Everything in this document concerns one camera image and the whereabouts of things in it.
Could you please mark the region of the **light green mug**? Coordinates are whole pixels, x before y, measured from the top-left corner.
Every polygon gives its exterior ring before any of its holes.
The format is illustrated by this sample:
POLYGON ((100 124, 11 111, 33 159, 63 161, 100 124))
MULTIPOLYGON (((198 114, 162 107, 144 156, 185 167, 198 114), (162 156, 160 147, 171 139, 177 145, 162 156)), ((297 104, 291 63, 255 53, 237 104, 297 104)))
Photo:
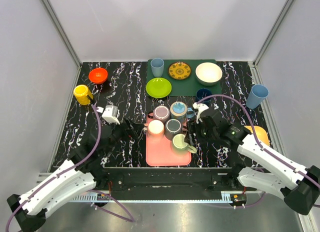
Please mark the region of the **light green mug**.
POLYGON ((189 143, 185 142, 186 136, 182 133, 176 134, 171 141, 172 150, 175 154, 179 156, 184 156, 188 153, 196 154, 197 149, 190 145, 189 143))

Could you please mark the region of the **navy blue mug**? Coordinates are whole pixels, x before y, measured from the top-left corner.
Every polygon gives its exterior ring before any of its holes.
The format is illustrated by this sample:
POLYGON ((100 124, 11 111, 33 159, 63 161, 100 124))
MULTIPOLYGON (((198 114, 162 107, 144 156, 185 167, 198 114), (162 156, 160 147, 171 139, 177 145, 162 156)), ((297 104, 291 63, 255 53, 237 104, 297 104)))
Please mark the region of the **navy blue mug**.
MULTIPOLYGON (((212 92, 209 89, 201 88, 196 92, 195 101, 198 102, 198 101, 202 100, 203 98, 211 96, 211 95, 212 95, 212 92)), ((212 98, 210 97, 208 99, 203 100, 201 103, 203 103, 209 107, 211 104, 211 99, 212 98)))

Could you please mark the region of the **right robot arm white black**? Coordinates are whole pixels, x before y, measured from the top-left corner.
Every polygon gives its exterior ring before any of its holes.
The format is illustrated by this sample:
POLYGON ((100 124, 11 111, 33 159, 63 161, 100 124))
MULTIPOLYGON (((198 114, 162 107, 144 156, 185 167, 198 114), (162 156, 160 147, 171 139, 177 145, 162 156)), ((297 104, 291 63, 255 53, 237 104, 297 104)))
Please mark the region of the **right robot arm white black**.
POLYGON ((232 190, 249 187, 272 194, 301 215, 308 215, 320 196, 320 169, 305 167, 262 142, 239 122, 229 123, 205 104, 196 104, 195 116, 187 122, 185 141, 213 143, 253 159, 267 172, 236 165, 226 178, 232 190))

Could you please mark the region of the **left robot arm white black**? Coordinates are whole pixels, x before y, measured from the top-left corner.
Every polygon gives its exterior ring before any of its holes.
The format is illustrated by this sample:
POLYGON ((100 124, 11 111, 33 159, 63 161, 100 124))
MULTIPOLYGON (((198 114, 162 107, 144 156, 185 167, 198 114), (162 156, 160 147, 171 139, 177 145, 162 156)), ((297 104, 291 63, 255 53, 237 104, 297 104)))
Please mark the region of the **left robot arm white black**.
POLYGON ((105 153, 124 141, 136 140, 144 124, 124 119, 120 124, 99 125, 87 134, 69 157, 30 191, 12 194, 7 203, 22 232, 35 232, 57 209, 90 190, 107 190, 111 183, 101 165, 105 153))

